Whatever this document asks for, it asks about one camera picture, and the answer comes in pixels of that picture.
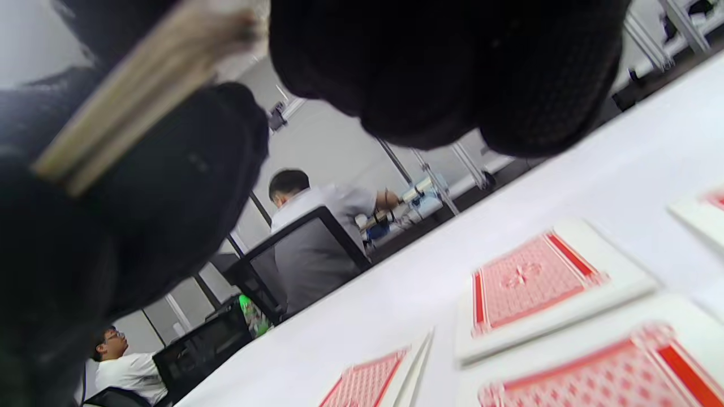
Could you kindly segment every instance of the desk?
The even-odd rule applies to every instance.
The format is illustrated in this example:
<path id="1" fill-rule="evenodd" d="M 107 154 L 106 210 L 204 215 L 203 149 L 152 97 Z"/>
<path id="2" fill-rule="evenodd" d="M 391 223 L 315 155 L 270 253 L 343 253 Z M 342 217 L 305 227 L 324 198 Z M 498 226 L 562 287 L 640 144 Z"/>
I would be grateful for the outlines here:
<path id="1" fill-rule="evenodd" d="M 469 274 L 566 217 L 591 221 L 670 290 L 704 292 L 724 261 L 665 206 L 724 181 L 722 72 L 715 57 L 252 342 L 177 406 L 317 407 L 346 367 L 433 325 L 416 407 L 454 406 L 454 315 Z"/>

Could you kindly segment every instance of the black hair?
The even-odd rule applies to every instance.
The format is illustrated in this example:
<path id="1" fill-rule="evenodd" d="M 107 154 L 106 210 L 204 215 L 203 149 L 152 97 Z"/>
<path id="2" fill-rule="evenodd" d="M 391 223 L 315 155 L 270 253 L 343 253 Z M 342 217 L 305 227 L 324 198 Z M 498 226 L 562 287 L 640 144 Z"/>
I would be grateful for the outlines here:
<path id="1" fill-rule="evenodd" d="M 103 355 L 98 353 L 98 347 L 100 345 L 103 345 L 104 343 L 106 343 L 106 332 L 115 331 L 115 330 L 116 330 L 116 327 L 111 325 L 110 327 L 107 327 L 105 330 L 103 330 L 103 332 L 101 332 L 99 335 L 96 336 L 96 340 L 93 341 L 93 343 L 95 343 L 96 345 L 93 346 L 93 355 L 90 357 L 91 359 L 93 359 L 94 361 L 97 361 L 97 362 L 100 362 L 103 360 Z"/>
<path id="2" fill-rule="evenodd" d="M 301 169 L 283 169 L 269 183 L 269 199 L 277 193 L 293 193 L 309 188 L 309 177 Z"/>

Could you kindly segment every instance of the bottle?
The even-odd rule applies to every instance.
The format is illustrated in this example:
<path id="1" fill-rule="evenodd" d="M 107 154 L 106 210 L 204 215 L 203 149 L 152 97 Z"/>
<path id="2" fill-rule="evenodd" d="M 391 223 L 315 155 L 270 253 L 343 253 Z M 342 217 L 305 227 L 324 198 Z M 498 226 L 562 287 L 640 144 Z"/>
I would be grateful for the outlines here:
<path id="1" fill-rule="evenodd" d="M 246 324 L 249 326 L 249 332 L 254 339 L 264 335 L 266 331 L 272 328 L 266 315 L 249 297 L 239 295 L 239 304 L 241 305 L 241 311 L 244 313 Z"/>

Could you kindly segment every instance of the gray shirt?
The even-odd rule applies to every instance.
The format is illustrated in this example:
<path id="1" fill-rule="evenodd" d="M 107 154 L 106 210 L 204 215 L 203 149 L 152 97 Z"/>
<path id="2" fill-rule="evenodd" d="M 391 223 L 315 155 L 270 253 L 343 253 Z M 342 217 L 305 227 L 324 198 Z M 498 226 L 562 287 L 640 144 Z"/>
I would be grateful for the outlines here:
<path id="1" fill-rule="evenodd" d="M 355 217 L 371 215 L 376 194 L 360 188 L 325 185 L 304 190 L 271 219 L 274 233 L 310 211 L 326 206 L 363 251 Z M 287 313 L 295 314 L 343 286 L 360 273 L 321 222 L 311 222 L 274 247 L 279 278 L 287 294 Z"/>

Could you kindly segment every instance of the red card back pattern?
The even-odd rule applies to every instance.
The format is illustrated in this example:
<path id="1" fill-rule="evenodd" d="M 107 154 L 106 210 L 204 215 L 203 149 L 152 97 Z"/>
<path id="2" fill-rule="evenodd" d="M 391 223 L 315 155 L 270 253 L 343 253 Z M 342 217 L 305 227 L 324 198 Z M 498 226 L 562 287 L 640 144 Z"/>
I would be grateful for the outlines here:
<path id="1" fill-rule="evenodd" d="M 705 200 L 712 203 L 712 205 L 724 211 L 724 192 L 718 192 L 708 195 Z"/>
<path id="2" fill-rule="evenodd" d="M 478 400 L 481 407 L 724 407 L 723 394 L 674 329 L 653 322 L 569 364 L 485 385 Z"/>
<path id="3" fill-rule="evenodd" d="M 474 337 L 609 281 L 560 236 L 546 233 L 473 275 Z"/>
<path id="4" fill-rule="evenodd" d="M 346 370 L 320 407 L 379 407 L 409 348 Z"/>

